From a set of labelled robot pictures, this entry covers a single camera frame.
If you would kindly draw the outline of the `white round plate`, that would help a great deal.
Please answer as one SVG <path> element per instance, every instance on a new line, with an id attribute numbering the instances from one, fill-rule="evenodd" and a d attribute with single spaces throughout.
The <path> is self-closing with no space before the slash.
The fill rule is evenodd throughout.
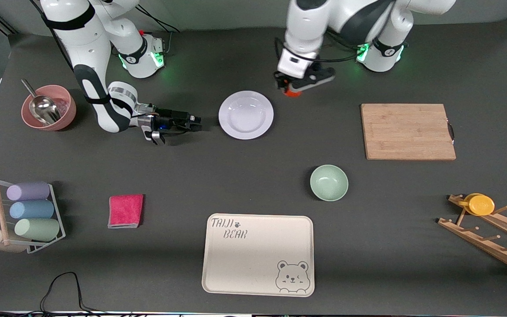
<path id="1" fill-rule="evenodd" d="M 222 102 L 218 120 L 224 132 L 232 138 L 255 139 L 272 126 L 274 108 L 259 92 L 236 92 Z"/>

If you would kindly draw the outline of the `pink ribbed bowl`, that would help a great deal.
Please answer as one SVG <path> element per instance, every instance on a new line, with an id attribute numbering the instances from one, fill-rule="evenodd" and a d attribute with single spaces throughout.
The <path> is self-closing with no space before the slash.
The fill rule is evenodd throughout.
<path id="1" fill-rule="evenodd" d="M 29 103 L 33 100 L 32 96 L 27 96 L 21 108 L 21 117 L 23 122 L 31 128 L 46 131 L 57 132 L 69 126 L 77 113 L 76 102 L 71 93 L 60 85 L 46 85 L 36 89 L 38 94 L 50 97 L 59 108 L 61 114 L 60 120 L 51 125 L 44 125 L 31 114 Z"/>

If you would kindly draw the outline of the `pink folded cloth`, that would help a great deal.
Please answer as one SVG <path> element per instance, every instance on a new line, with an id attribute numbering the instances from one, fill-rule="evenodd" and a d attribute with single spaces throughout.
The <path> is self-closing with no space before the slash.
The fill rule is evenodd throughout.
<path id="1" fill-rule="evenodd" d="M 109 198 L 109 229 L 135 229 L 141 223 L 145 195 L 131 194 Z"/>

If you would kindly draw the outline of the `light green bowl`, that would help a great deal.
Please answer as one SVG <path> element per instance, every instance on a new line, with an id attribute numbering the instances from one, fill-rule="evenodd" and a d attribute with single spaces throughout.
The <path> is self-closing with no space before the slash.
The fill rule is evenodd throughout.
<path id="1" fill-rule="evenodd" d="M 349 189 L 346 173 L 336 165 L 320 165 L 312 171 L 309 179 L 314 195 L 322 201 L 338 201 Z"/>

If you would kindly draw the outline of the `metal scoop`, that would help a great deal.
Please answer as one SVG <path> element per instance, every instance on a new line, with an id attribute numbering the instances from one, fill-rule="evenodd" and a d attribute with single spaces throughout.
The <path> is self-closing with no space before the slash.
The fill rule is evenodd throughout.
<path id="1" fill-rule="evenodd" d="M 44 126 L 48 126 L 58 122 L 58 120 L 62 118 L 58 107 L 51 98 L 36 93 L 32 85 L 26 79 L 22 78 L 21 82 L 32 97 L 29 103 L 29 110 L 35 119 L 44 124 Z"/>

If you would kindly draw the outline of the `wooden cutting board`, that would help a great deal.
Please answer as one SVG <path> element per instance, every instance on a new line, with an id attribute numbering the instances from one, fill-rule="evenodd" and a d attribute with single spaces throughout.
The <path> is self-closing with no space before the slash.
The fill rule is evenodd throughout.
<path id="1" fill-rule="evenodd" d="M 443 104 L 363 103 L 360 110 L 368 160 L 456 159 Z"/>

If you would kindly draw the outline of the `cream tray with bear print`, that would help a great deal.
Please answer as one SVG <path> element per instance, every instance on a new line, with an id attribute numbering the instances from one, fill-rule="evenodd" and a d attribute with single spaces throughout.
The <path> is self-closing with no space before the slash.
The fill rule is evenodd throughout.
<path id="1" fill-rule="evenodd" d="M 302 215 L 212 214 L 206 227 L 202 287 L 217 294 L 311 296 L 312 220 Z"/>

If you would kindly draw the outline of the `purple cup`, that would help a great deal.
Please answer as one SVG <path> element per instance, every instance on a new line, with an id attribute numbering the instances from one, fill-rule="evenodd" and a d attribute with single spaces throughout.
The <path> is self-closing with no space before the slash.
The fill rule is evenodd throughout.
<path id="1" fill-rule="evenodd" d="M 6 194 L 11 201 L 46 200 L 50 186 L 46 182 L 16 183 L 8 187 Z"/>

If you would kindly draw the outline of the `blue cup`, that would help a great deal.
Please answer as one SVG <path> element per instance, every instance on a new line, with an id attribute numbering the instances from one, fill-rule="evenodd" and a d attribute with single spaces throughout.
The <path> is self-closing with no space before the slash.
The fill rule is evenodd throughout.
<path id="1" fill-rule="evenodd" d="M 10 216 L 14 219 L 51 218 L 54 215 L 54 203 L 49 200 L 17 201 L 10 207 Z"/>

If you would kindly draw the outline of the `green cup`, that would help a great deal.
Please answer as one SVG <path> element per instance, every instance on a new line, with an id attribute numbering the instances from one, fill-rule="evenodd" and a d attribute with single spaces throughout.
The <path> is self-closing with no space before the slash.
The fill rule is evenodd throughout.
<path id="1" fill-rule="evenodd" d="M 49 242 L 60 232 L 60 225 L 56 219 L 26 218 L 20 219 L 14 227 L 15 234 L 26 239 Z"/>

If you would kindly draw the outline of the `wooden dish rack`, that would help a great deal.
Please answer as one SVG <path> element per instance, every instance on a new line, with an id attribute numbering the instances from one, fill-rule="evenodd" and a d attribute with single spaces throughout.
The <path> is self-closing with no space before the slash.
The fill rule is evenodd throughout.
<path id="1" fill-rule="evenodd" d="M 507 234 L 507 216 L 503 215 L 503 212 L 507 211 L 507 205 L 500 208 L 495 206 L 495 210 L 490 215 L 473 215 L 470 212 L 466 201 L 463 202 L 463 199 L 466 196 L 467 195 L 462 194 L 448 195 L 448 202 L 458 206 L 461 209 L 461 212 L 456 221 L 453 221 L 452 219 L 439 218 L 437 220 L 437 224 L 507 265 L 507 247 L 499 245 L 497 242 L 498 239 L 501 238 L 500 234 L 483 237 L 480 233 L 478 233 L 479 227 L 477 225 L 471 228 L 465 228 L 462 226 L 463 219 L 467 215 L 470 215 L 484 220 L 496 229 L 499 229 L 503 233 Z"/>

